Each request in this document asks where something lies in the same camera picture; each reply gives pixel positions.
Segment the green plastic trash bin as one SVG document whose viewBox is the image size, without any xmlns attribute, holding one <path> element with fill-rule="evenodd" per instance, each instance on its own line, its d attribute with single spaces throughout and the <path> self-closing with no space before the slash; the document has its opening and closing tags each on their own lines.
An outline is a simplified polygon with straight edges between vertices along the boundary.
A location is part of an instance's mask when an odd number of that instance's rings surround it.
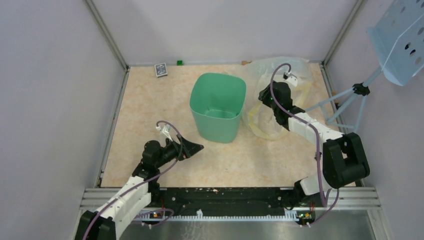
<svg viewBox="0 0 424 240">
<path fill-rule="evenodd" d="M 207 72 L 198 77 L 189 107 L 199 135 L 228 144 L 237 136 L 246 99 L 247 85 L 239 77 Z"/>
</svg>

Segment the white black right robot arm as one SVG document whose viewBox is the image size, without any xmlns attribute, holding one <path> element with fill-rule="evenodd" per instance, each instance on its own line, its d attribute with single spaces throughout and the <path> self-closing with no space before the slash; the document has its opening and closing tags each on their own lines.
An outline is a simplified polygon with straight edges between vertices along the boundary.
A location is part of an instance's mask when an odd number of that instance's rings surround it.
<svg viewBox="0 0 424 240">
<path fill-rule="evenodd" d="M 360 136 L 333 130 L 310 117 L 293 104 L 287 83 L 273 81 L 259 92 L 258 100 L 273 111 L 279 125 L 317 147 L 317 172 L 294 184 L 293 200 L 297 205 L 307 206 L 314 194 L 339 189 L 370 175 Z"/>
</svg>

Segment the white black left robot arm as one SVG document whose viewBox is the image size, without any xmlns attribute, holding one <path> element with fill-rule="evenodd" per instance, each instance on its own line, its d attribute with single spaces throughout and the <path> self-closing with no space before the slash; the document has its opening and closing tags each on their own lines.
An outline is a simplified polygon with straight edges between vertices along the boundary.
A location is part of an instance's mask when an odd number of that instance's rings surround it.
<svg viewBox="0 0 424 240">
<path fill-rule="evenodd" d="M 118 240 L 136 216 L 147 206 L 160 202 L 158 178 L 160 167 L 193 157 L 204 149 L 199 143 L 177 135 L 166 139 L 165 146 L 157 140 L 144 145 L 142 158 L 124 186 L 102 206 L 85 211 L 79 219 L 76 240 Z"/>
</svg>

